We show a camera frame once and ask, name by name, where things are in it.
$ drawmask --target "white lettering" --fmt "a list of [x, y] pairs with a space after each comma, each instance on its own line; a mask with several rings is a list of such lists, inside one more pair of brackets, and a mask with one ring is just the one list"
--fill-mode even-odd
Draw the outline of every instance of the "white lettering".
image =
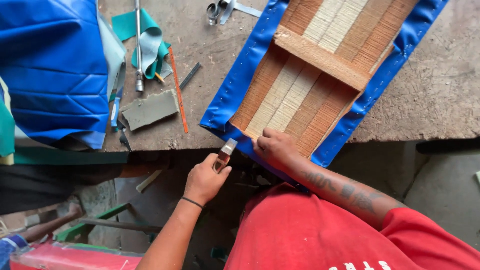
[[365, 270], [375, 270], [368, 265], [368, 262], [364, 261], [363, 264], [365, 265]]
[[344, 263], [343, 265], [345, 265], [347, 267], [346, 270], [356, 270], [355, 269], [355, 266], [353, 266], [353, 263], [349, 262], [349, 263]]
[[386, 262], [379, 260], [378, 263], [382, 266], [383, 270], [392, 270]]

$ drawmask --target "tabletop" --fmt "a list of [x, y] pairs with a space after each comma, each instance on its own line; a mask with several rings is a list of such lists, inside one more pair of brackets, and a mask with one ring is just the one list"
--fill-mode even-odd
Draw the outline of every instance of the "tabletop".
[[[189, 132], [180, 114], [125, 132], [133, 151], [222, 147], [224, 142], [200, 127], [213, 99], [257, 18], [234, 10], [225, 25], [211, 26], [206, 7], [211, 0], [140, 0], [172, 44], [179, 81], [197, 62], [202, 65], [182, 90]], [[263, 10], [268, 0], [239, 0]], [[133, 10], [133, 0], [98, 0], [107, 19]], [[349, 142], [407, 141], [473, 138], [480, 135], [480, 3], [450, 0], [408, 61], [368, 112]], [[127, 73], [120, 106], [134, 99], [175, 88], [173, 75], [166, 83], [145, 80], [145, 91], [135, 92], [130, 57], [135, 38], [124, 42]], [[127, 121], [121, 116], [124, 124]], [[126, 151], [120, 133], [107, 127], [105, 152]]]

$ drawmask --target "quilted blue vinyl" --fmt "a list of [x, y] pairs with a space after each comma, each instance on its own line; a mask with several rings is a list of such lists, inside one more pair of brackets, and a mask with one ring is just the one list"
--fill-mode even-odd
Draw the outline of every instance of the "quilted blue vinyl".
[[17, 126], [38, 142], [102, 146], [108, 74], [96, 12], [95, 0], [0, 1], [0, 76]]

